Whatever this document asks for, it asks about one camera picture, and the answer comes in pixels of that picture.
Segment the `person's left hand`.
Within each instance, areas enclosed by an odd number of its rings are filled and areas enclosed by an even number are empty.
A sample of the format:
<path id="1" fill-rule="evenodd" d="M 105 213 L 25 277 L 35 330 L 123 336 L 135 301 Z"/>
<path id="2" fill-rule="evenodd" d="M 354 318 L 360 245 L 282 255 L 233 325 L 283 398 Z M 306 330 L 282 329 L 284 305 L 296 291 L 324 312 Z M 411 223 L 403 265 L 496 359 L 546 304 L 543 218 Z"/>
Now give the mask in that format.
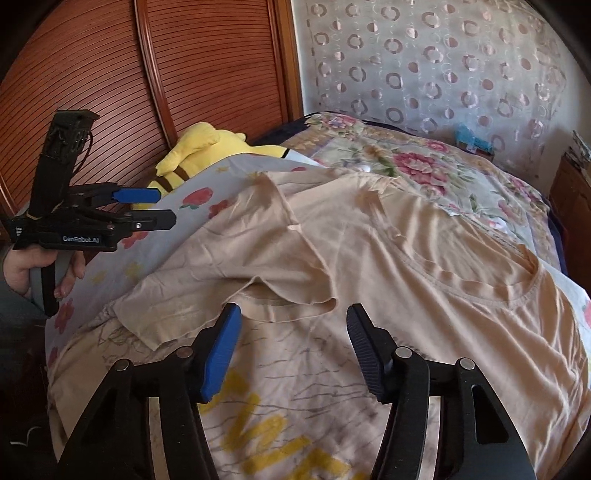
<path id="1" fill-rule="evenodd" d="M 58 251 L 47 250 L 38 245 L 31 245 L 26 249 L 10 249 L 3 260 L 3 275 L 7 285 L 21 296 L 28 296 L 30 290 L 29 271 L 34 268 L 47 267 L 57 260 Z M 76 251 L 70 258 L 68 269 L 61 282 L 56 284 L 54 297 L 67 297 L 75 282 L 83 279 L 86 261 L 80 251 Z"/>

